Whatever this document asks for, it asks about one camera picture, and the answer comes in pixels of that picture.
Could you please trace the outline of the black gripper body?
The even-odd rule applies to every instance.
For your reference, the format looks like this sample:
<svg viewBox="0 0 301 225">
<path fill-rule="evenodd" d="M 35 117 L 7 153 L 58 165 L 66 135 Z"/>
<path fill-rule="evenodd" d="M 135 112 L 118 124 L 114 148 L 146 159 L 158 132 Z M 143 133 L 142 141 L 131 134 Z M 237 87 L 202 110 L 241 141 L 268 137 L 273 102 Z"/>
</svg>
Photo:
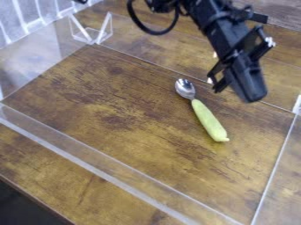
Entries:
<svg viewBox="0 0 301 225">
<path fill-rule="evenodd" d="M 234 59 L 246 54 L 253 62 L 259 61 L 276 42 L 261 25 L 248 28 L 246 20 L 255 14 L 249 4 L 238 8 L 232 0 L 184 0 L 182 5 L 218 55 L 208 77 L 216 92 L 222 92 L 229 86 L 224 71 Z"/>
</svg>

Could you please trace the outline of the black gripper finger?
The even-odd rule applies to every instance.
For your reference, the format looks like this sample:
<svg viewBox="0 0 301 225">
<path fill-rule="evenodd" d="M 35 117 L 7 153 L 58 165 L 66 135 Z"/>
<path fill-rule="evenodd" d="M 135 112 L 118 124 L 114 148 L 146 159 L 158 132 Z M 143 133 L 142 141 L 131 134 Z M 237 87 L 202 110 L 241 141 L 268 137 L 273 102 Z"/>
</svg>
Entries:
<svg viewBox="0 0 301 225">
<path fill-rule="evenodd" d="M 268 94 L 267 82 L 259 61 L 252 61 L 246 54 L 241 54 L 224 71 L 226 83 L 241 100 L 253 103 Z"/>
</svg>

